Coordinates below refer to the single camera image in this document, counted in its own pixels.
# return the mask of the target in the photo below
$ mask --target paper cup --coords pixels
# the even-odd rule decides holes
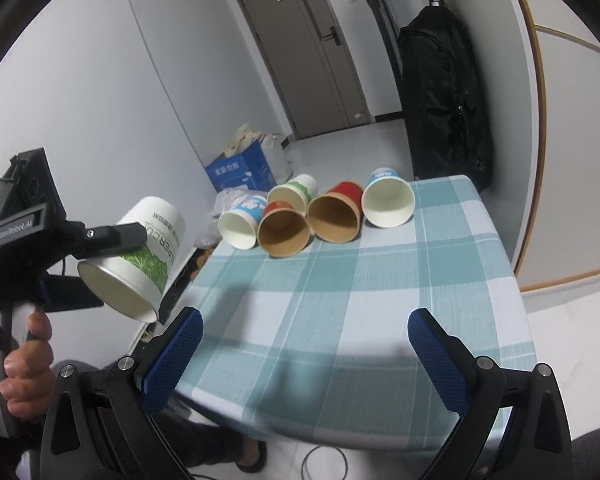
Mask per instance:
[[[289,182],[276,186],[269,191],[267,199],[271,202],[288,202],[291,207],[301,213],[306,213],[311,200],[318,196],[318,183],[307,174],[300,174]]]
[[[258,242],[270,256],[293,256],[306,247],[310,237],[306,218],[289,202],[279,200],[267,205],[258,228]]]
[[[258,225],[262,221],[267,199],[252,196],[220,216],[218,228],[222,238],[236,249],[251,249],[257,241]]]
[[[118,224],[141,223],[146,244],[133,253],[92,258],[78,264],[78,273],[91,291],[111,308],[132,319],[153,323],[169,273],[184,237],[182,215],[167,201],[143,198]]]
[[[362,188],[355,182],[341,182],[309,204],[309,225],[327,242],[350,242],[360,231]]]
[[[391,168],[375,170],[362,195],[362,210],[377,227],[404,224],[413,215],[415,205],[413,189]]]

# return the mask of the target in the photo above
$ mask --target teal and white tablecloth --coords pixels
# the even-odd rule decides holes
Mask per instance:
[[[474,355],[531,370],[522,297],[471,181],[413,189],[413,219],[387,230],[365,223],[349,244],[315,239],[274,260],[223,242],[179,302],[202,312],[205,335],[177,391],[243,431],[426,450],[444,442],[457,415],[409,343],[412,310],[428,308]]]

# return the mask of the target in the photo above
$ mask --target human hand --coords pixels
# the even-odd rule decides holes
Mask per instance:
[[[0,382],[0,392],[7,400],[11,415],[31,418],[44,415],[49,406],[56,376],[50,370],[54,353],[51,323],[44,312],[36,311],[27,319],[29,332],[37,339],[23,343],[4,359],[7,378]]]

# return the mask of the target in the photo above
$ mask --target red paper cup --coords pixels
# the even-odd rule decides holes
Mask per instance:
[[[333,244],[352,241],[360,231],[363,189],[341,182],[309,204],[307,219],[316,235]]]
[[[258,227],[258,241],[270,256],[293,256],[304,249],[310,237],[311,229],[306,218],[289,202],[277,200],[264,209]]]

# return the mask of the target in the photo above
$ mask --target shoe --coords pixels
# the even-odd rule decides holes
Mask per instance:
[[[267,443],[263,441],[258,441],[258,450],[260,451],[260,457],[258,461],[250,466],[238,465],[238,469],[243,473],[254,474],[259,473],[264,469],[264,466],[267,465]]]

